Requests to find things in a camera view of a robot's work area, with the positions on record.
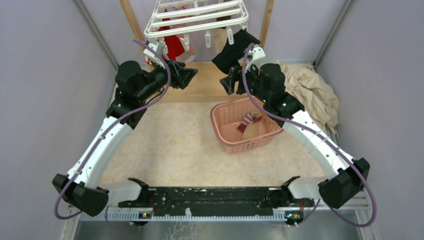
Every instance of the table surface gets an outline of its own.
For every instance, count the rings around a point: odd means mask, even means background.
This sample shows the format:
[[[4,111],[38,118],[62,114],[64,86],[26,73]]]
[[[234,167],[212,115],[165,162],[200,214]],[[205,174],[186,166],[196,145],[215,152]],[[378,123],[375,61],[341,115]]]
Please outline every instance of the table surface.
[[[150,186],[280,186],[292,176],[320,177],[323,171],[289,133],[257,149],[229,155],[210,120],[220,102],[157,103],[122,143],[102,183],[137,178]]]

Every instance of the plastic basket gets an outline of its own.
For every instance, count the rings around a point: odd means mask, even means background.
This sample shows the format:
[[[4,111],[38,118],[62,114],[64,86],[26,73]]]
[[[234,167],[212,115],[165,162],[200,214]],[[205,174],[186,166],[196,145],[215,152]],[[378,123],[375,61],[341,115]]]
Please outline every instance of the plastic basket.
[[[242,120],[251,111],[258,111],[249,98],[218,104],[210,111],[210,121],[216,138],[228,154],[238,154],[269,144],[283,129],[265,113],[259,122],[259,136],[241,140],[242,133],[237,130]]]

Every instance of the gray wall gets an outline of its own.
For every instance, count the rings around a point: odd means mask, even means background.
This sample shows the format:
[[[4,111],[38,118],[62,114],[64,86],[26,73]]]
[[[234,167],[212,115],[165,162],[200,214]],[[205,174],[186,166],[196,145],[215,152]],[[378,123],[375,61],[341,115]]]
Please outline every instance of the gray wall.
[[[371,164],[382,239],[423,239],[424,1],[355,3],[319,67],[347,152]]]
[[[97,132],[115,70],[73,1],[0,6],[0,239],[52,240],[52,179]]]
[[[119,63],[144,58],[132,42],[134,35],[118,0],[83,0]],[[155,0],[131,0],[141,29],[144,31]],[[344,0],[276,0],[272,11],[265,51],[269,61],[314,61]],[[248,31],[260,38],[265,0],[244,0],[249,12]],[[190,43],[197,62],[210,62],[215,48],[205,45],[205,32],[190,33]]]

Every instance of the crumpled fabric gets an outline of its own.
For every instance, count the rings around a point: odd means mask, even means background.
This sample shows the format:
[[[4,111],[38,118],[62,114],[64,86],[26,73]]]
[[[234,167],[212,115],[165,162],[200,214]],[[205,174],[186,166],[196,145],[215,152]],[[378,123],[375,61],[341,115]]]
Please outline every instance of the crumpled fabric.
[[[308,64],[281,64],[285,74],[285,91],[297,98],[315,123],[325,129],[325,125],[336,134],[339,123],[339,99],[324,79]]]

